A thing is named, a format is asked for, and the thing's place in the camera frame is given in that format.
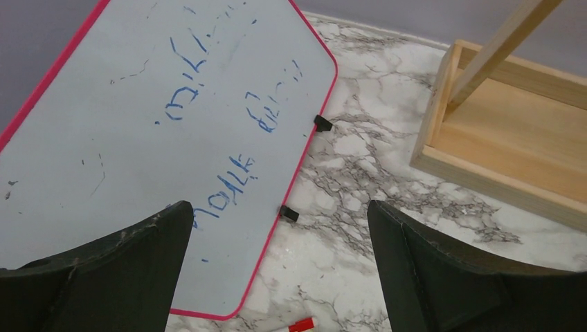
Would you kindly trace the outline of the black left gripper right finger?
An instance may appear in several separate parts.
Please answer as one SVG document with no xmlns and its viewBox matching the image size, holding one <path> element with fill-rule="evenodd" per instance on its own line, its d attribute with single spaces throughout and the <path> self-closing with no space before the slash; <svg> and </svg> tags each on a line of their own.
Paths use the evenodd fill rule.
<svg viewBox="0 0 587 332">
<path fill-rule="evenodd" d="M 586 274 L 491 254 L 383 201 L 368 227 L 393 331 L 585 331 Z"/>
</svg>

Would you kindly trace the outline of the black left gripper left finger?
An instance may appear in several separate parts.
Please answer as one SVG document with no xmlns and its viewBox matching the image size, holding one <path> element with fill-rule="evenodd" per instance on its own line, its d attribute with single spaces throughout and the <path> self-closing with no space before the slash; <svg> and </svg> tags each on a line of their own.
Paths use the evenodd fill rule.
<svg viewBox="0 0 587 332">
<path fill-rule="evenodd" d="M 2 331 L 163 331 L 192 231 L 179 201 L 60 254 L 1 270 Z"/>
</svg>

